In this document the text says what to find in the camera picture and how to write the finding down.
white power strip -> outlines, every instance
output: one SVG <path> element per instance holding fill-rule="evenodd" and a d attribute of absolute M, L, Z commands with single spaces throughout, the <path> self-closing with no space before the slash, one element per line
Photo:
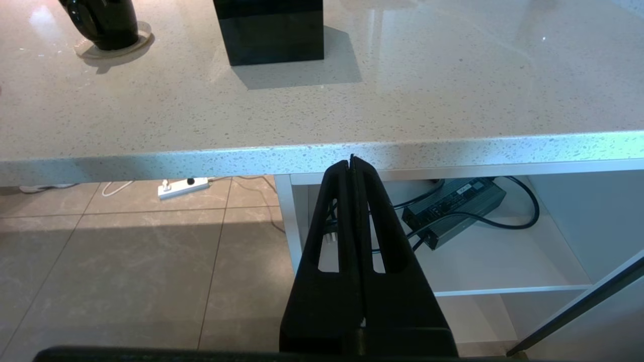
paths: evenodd
<path fill-rule="evenodd" d="M 208 187 L 210 187 L 210 184 L 208 183 L 207 177 L 187 178 L 171 184 L 168 184 L 164 180 L 164 184 L 158 187 L 158 196 L 159 199 L 165 200 L 167 198 L 207 189 Z"/>

black cube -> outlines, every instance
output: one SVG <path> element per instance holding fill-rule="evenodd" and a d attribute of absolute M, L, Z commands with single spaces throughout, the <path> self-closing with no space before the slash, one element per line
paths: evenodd
<path fill-rule="evenodd" d="M 324 59 L 322 0 L 214 0 L 231 66 Z"/>

coaster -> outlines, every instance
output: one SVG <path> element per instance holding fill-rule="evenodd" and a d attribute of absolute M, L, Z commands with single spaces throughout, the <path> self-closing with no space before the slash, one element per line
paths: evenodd
<path fill-rule="evenodd" d="M 101 50 L 98 49 L 94 43 L 88 39 L 83 38 L 79 40 L 74 46 L 76 55 L 85 59 L 108 59 L 120 57 L 121 55 L 129 54 L 135 50 L 143 47 L 152 37 L 152 27 L 145 21 L 138 21 L 138 41 L 127 48 L 117 50 Z"/>

open cabinet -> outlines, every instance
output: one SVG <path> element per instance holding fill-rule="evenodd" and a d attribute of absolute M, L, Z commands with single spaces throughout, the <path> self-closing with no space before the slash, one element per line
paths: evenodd
<path fill-rule="evenodd" d="M 425 180 L 400 180 L 414 175 L 421 174 L 381 174 L 393 204 L 433 187 Z M 425 176 L 439 177 L 429 171 Z M 569 354 L 550 355 L 540 343 L 553 345 L 549 336 L 566 324 L 553 321 L 581 301 L 587 303 L 588 295 L 641 259 L 644 171 L 519 179 L 540 203 L 536 225 L 506 230 L 477 222 L 434 251 L 423 245 L 415 255 L 462 357 L 500 356 L 519 346 L 529 357 L 575 359 Z M 503 224 L 526 222 L 533 212 L 529 197 L 505 178 L 495 182 L 507 195 L 486 217 Z M 305 240 L 319 186 L 298 185 L 293 191 L 296 207 L 306 207 L 298 211 L 298 231 Z M 401 225 L 406 233 L 410 231 L 404 222 Z M 377 248 L 373 229 L 372 236 Z M 323 243 L 322 271 L 337 269 L 334 242 L 327 238 Z M 378 254 L 374 255 L 374 270 L 384 272 Z M 620 313 L 619 306 L 611 310 Z"/>

white speckled countertop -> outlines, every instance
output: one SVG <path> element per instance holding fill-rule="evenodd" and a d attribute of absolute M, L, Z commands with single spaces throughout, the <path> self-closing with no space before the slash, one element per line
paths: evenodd
<path fill-rule="evenodd" d="M 326 0 L 324 61 L 228 65 L 211 0 L 86 64 L 57 0 L 0 12 L 0 185 L 644 158 L 644 21 L 608 1 Z"/>

